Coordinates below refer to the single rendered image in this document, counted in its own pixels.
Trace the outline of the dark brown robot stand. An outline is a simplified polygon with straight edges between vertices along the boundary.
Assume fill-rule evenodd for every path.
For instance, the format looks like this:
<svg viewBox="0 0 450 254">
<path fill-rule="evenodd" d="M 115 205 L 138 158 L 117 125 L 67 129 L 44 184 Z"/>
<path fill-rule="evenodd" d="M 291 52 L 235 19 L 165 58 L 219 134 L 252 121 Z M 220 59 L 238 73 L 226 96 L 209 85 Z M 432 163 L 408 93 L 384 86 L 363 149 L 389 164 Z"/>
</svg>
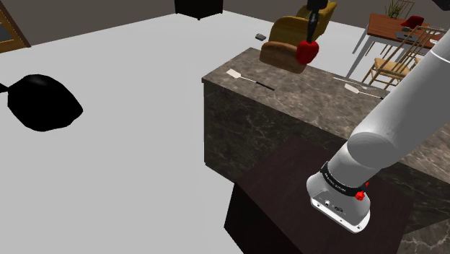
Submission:
<svg viewBox="0 0 450 254">
<path fill-rule="evenodd" d="M 330 157 L 294 136 L 238 179 L 224 228 L 243 254 L 397 254 L 413 200 L 374 176 L 369 223 L 349 232 L 313 208 L 306 190 Z"/>
</svg>

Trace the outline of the wooden framed door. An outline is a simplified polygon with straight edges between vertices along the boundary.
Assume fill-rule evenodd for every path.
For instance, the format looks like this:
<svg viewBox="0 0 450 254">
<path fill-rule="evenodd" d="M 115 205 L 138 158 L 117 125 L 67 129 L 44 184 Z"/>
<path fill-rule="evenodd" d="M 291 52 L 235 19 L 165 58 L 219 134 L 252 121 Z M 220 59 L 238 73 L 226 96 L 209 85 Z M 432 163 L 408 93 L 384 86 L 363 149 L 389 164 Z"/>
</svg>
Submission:
<svg viewBox="0 0 450 254">
<path fill-rule="evenodd" d="M 0 53 L 30 47 L 27 38 L 0 1 Z"/>
</svg>

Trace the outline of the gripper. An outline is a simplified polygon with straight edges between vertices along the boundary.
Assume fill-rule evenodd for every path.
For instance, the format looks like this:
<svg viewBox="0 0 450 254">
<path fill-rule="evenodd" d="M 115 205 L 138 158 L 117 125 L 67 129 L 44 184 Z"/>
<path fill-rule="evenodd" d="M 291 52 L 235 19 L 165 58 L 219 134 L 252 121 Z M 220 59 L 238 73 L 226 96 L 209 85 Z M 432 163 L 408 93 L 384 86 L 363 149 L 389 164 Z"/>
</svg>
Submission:
<svg viewBox="0 0 450 254">
<path fill-rule="evenodd" d="M 306 41 L 313 41 L 314 32 L 317 28 L 319 10 L 325 9 L 329 0 L 307 0 L 306 8 L 311 12 L 309 15 Z"/>
</svg>

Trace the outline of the black cabinet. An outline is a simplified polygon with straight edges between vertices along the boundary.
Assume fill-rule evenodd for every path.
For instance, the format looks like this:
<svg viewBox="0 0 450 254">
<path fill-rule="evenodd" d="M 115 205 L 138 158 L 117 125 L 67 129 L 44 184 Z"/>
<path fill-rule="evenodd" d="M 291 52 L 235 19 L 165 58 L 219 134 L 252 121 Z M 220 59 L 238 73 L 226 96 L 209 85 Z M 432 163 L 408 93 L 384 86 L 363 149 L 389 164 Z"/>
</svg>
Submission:
<svg viewBox="0 0 450 254">
<path fill-rule="evenodd" d="M 215 14 L 221 14 L 224 0 L 175 0 L 175 13 L 184 14 L 201 20 Z"/>
</svg>

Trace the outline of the brown bread loaf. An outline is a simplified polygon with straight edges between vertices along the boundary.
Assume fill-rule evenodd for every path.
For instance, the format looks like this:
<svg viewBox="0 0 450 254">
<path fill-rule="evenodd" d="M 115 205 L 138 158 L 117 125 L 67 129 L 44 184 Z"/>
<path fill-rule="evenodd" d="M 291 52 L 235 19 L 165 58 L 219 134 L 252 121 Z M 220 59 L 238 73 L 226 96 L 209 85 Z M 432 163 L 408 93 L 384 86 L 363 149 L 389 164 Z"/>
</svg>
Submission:
<svg viewBox="0 0 450 254">
<path fill-rule="evenodd" d="M 296 46 L 288 43 L 269 41 L 261 47 L 260 61 L 291 73 L 300 74 L 305 70 L 306 65 L 302 65 L 296 60 L 296 49 Z"/>
</svg>

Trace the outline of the black rounded lump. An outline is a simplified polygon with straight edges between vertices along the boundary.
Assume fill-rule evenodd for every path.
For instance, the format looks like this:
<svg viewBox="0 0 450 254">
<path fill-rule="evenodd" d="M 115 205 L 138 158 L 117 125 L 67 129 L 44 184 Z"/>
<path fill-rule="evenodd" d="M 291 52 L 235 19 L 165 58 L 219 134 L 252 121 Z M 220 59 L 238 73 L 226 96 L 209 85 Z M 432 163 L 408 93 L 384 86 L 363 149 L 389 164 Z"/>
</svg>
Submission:
<svg viewBox="0 0 450 254">
<path fill-rule="evenodd" d="M 46 132 L 71 125 L 83 112 L 75 96 L 59 81 L 42 74 L 29 74 L 0 93 L 7 93 L 7 107 L 27 128 Z"/>
</svg>

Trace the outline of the wooden dining table white legs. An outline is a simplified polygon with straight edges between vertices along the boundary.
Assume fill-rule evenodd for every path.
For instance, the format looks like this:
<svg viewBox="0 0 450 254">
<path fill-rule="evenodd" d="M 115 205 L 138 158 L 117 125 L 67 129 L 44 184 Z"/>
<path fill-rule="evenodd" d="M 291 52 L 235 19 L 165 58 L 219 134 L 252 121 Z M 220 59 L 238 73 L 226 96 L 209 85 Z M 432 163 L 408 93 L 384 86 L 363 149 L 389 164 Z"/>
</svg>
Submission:
<svg viewBox="0 0 450 254">
<path fill-rule="evenodd" d="M 406 50 L 408 49 L 408 46 L 411 46 L 413 44 L 413 41 L 406 41 L 404 44 L 402 44 L 403 40 L 410 34 L 409 32 L 403 32 L 401 29 L 403 26 L 401 25 L 403 22 L 406 22 L 406 19 L 392 19 L 388 16 L 383 16 L 380 14 L 371 14 L 369 19 L 369 24 L 367 25 L 365 32 L 362 34 L 360 40 L 358 41 L 356 47 L 353 50 L 353 54 L 358 49 L 359 45 L 362 43 L 363 39 L 368 36 L 368 39 L 366 43 L 363 45 L 360 53 L 356 57 L 355 61 L 353 62 L 353 65 L 351 66 L 350 70 L 348 71 L 346 77 L 350 78 L 352 73 L 357 68 L 357 65 L 361 62 L 362 58 L 366 55 L 368 52 L 370 46 L 372 43 L 385 43 L 388 46 L 397 47 L 399 50 L 402 49 L 402 53 L 406 53 Z M 412 35 L 416 37 L 433 39 L 439 41 L 442 37 L 444 37 L 444 33 L 436 34 L 435 32 L 431 32 L 432 28 L 429 28 L 428 24 L 424 23 L 425 28 L 416 30 Z M 396 32 L 406 34 L 403 35 L 402 38 L 397 38 Z M 446 40 L 446 43 L 444 47 L 450 50 L 450 39 Z M 435 44 L 432 44 L 429 40 L 425 43 L 423 46 L 424 54 L 427 54 L 431 48 Z M 447 71 L 446 76 L 444 76 L 450 80 L 450 69 Z"/>
</svg>

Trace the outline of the light wooden chair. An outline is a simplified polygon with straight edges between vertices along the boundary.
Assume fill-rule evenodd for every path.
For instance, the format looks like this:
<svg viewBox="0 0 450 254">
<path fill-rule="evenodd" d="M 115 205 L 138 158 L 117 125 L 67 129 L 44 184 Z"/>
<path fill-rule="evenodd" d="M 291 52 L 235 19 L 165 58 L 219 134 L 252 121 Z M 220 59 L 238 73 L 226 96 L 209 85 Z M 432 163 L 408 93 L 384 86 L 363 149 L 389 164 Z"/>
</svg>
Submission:
<svg viewBox="0 0 450 254">
<path fill-rule="evenodd" d="M 442 28 L 424 26 L 417 26 L 408 34 L 401 32 L 400 45 L 390 55 L 375 58 L 362 82 L 369 78 L 368 85 L 381 82 L 385 84 L 384 89 L 397 86 L 446 32 Z"/>
<path fill-rule="evenodd" d="M 390 0 L 389 6 L 385 6 L 385 14 L 393 19 L 406 19 L 411 9 L 414 7 L 413 0 Z"/>
</svg>

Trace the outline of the red apple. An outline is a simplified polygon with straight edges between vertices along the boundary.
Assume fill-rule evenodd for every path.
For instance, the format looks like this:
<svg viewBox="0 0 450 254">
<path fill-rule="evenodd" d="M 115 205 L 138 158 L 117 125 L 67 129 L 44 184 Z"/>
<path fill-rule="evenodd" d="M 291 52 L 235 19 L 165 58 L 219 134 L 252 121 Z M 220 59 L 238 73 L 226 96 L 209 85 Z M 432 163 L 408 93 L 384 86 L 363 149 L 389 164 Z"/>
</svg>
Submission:
<svg viewBox="0 0 450 254">
<path fill-rule="evenodd" d="M 319 45 L 316 41 L 301 41 L 296 49 L 296 60 L 301 65 L 311 63 L 319 52 Z"/>
</svg>

